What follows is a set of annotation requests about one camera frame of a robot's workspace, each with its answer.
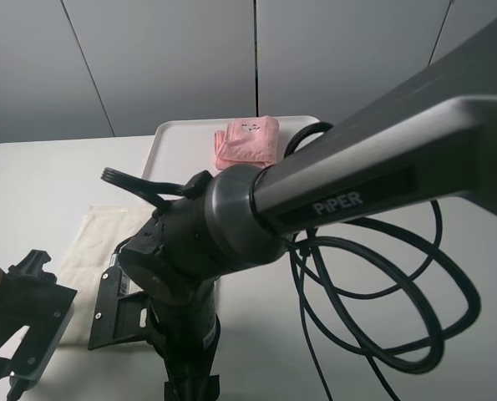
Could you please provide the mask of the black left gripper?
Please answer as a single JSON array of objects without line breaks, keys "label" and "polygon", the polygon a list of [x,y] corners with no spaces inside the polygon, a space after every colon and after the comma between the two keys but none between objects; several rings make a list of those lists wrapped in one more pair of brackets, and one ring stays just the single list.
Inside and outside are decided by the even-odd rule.
[{"label": "black left gripper", "polygon": [[50,359],[56,349],[56,276],[43,270],[50,261],[31,250],[6,272],[0,267],[0,347],[29,327],[14,359]]}]

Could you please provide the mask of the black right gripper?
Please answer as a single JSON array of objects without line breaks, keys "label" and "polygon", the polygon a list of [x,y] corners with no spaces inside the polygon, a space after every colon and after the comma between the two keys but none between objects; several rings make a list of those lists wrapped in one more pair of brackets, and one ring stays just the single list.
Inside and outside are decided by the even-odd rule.
[{"label": "black right gripper", "polygon": [[220,377],[211,373],[221,335],[215,281],[203,281],[183,305],[150,299],[146,323],[148,343],[165,364],[164,399],[217,400]]}]

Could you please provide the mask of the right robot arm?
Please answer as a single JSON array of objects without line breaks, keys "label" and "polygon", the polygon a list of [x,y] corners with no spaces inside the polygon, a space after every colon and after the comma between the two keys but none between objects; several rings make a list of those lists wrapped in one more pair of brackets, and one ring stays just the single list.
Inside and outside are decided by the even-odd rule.
[{"label": "right robot arm", "polygon": [[[497,216],[497,19],[437,63],[339,126],[301,130],[277,164],[207,171],[185,185],[126,177],[128,191],[155,211],[119,254],[124,273],[148,297],[147,339],[163,358],[167,400],[214,400],[210,372],[220,336],[214,283],[226,274],[288,254],[297,288],[314,261],[337,315],[357,340],[352,352],[372,366],[402,373],[437,367],[448,338],[473,324],[480,298],[473,283],[437,244],[374,215],[456,195]],[[412,277],[356,242],[318,236],[344,222],[394,236],[436,261],[468,307],[442,327]],[[349,251],[372,263],[417,308],[427,336],[395,348],[378,346],[352,319],[332,284],[321,248]]]}]

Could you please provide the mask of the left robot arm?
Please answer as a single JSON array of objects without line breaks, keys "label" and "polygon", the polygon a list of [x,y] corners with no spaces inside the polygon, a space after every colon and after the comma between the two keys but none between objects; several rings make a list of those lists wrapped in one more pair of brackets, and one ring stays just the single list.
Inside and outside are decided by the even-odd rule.
[{"label": "left robot arm", "polygon": [[0,267],[0,347],[37,315],[33,306],[40,291],[57,283],[57,277],[43,269],[50,261],[46,251],[31,250],[6,272]]}]

